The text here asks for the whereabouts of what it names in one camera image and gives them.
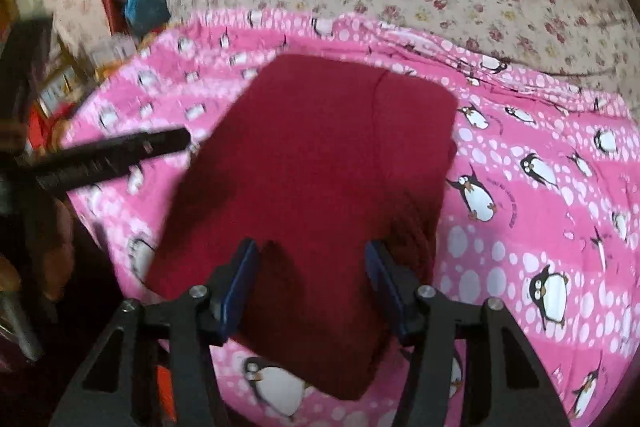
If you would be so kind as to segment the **dark red garment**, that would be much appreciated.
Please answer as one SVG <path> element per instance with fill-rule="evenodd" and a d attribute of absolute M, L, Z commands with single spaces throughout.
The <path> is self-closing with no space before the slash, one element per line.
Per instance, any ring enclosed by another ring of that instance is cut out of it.
<path fill-rule="evenodd" d="M 254 239 L 239 342 L 327 395 L 360 398 L 390 341 L 364 249 L 380 239 L 431 279 L 457 107 L 431 80 L 278 57 L 178 183 L 146 284 L 176 298 Z"/>

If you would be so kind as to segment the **blue plastic bag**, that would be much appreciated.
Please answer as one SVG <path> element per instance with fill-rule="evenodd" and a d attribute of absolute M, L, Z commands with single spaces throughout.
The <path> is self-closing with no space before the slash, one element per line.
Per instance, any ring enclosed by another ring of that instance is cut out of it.
<path fill-rule="evenodd" d="M 170 13 L 166 0 L 126 0 L 124 17 L 130 32 L 144 37 L 163 26 L 170 19 Z"/>

